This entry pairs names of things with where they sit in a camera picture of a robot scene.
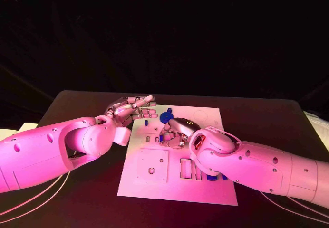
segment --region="wire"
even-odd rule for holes
[[[329,216],[323,213],[321,213],[318,210],[312,209],[310,207],[308,207],[306,205],[303,205],[302,203],[299,203],[292,197],[289,197],[292,201],[295,201],[302,207],[305,207],[306,209],[309,209],[310,211],[313,211],[315,213],[318,213],[319,215],[325,216],[329,218]]]
[[[18,218],[20,218],[22,216],[25,216],[26,214],[29,214],[30,212],[33,212],[39,207],[42,207],[42,206],[48,203],[48,201],[54,198],[54,196],[58,194],[59,190],[62,189],[62,187],[64,187],[64,185],[65,185],[65,182],[67,182],[67,180],[68,180],[68,177],[69,177],[69,173],[71,173],[71,172],[68,172],[68,175],[67,175],[67,178],[65,178],[65,180],[64,180],[64,183],[62,183],[59,189],[56,190],[55,194],[51,196],[51,198],[49,198],[49,199],[48,199],[48,200],[46,200],[35,209],[32,209],[30,211],[28,211],[25,214],[16,216],[15,218],[12,218],[12,219],[9,219],[9,220],[0,222],[0,224],[5,223],[5,222],[9,222],[9,221],[12,221],[12,220],[15,220],[15,219],[18,219]]]
[[[312,220],[315,220],[315,221],[318,221],[318,222],[323,222],[323,223],[329,224],[329,222],[325,222],[325,221],[322,221],[322,220],[319,220],[319,219],[316,219],[316,218],[312,218],[312,217],[309,217],[309,216],[306,216],[306,215],[303,215],[303,214],[300,214],[300,213],[297,213],[297,212],[289,210],[287,208],[284,208],[283,206],[280,206],[277,203],[274,203],[274,202],[271,201],[271,199],[264,195],[264,193],[263,193],[261,191],[260,191],[260,193],[261,193],[263,196],[267,198],[267,200],[269,200],[276,206],[279,206],[282,209],[287,210],[289,212],[295,213],[296,215],[300,215],[300,216],[303,216],[303,217],[306,217],[306,218],[309,218],[309,219],[312,219]]]
[[[5,215],[6,213],[9,213],[12,210],[18,209],[19,207],[22,207],[23,205],[26,205],[30,201],[33,201],[56,184],[56,182],[59,181],[59,179],[62,178],[64,175],[61,175],[58,177],[58,179],[54,181],[54,183],[51,184],[51,186],[29,200],[26,200],[20,205],[18,205],[16,207],[13,207],[12,209],[6,210],[5,212],[0,213],[0,215]]]

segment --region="robotic hand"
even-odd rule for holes
[[[156,118],[155,97],[117,100],[104,115],[82,117],[25,131],[0,141],[0,193],[45,183],[94,161],[111,148],[126,146],[134,119]],[[67,146],[84,153],[68,157]]]
[[[221,172],[234,182],[261,192],[329,208],[329,163],[240,141],[221,129],[212,126],[201,129],[182,118],[169,120],[160,135],[165,135],[162,146],[179,149],[189,143],[191,159],[208,175],[217,176]]]

